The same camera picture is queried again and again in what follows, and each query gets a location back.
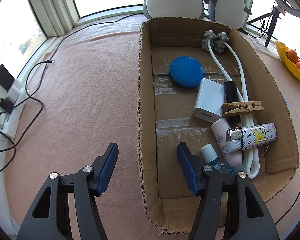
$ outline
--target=blue lid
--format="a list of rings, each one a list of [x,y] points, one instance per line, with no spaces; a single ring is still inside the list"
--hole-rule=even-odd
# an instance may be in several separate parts
[[[199,61],[187,56],[174,59],[170,64],[169,73],[172,82],[184,89],[197,87],[204,77]]]

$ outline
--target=yellow bowl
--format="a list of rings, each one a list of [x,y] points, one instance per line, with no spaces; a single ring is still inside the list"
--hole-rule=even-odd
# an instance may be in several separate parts
[[[300,80],[300,70],[298,70],[297,66],[292,63],[287,57],[286,52],[289,48],[281,41],[276,41],[275,46],[283,64],[298,80]]]

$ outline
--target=patterned lighter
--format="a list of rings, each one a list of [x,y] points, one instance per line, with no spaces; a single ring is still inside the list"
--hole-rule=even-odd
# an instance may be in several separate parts
[[[232,153],[274,141],[277,131],[274,123],[245,128],[228,129],[226,132],[227,150]]]

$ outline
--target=white charger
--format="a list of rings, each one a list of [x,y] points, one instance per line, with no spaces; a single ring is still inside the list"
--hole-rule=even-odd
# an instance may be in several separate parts
[[[194,103],[192,115],[214,123],[222,118],[225,102],[225,89],[223,85],[203,78],[200,82],[197,98]]]

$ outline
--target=small bottle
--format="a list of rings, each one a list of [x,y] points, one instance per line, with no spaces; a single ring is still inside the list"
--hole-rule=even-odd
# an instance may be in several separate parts
[[[232,169],[229,164],[223,158],[218,158],[215,150],[213,149],[211,143],[203,146],[201,148],[201,153],[203,155],[204,160],[206,161],[207,165],[214,167],[217,171],[221,173],[226,173],[233,175]]]

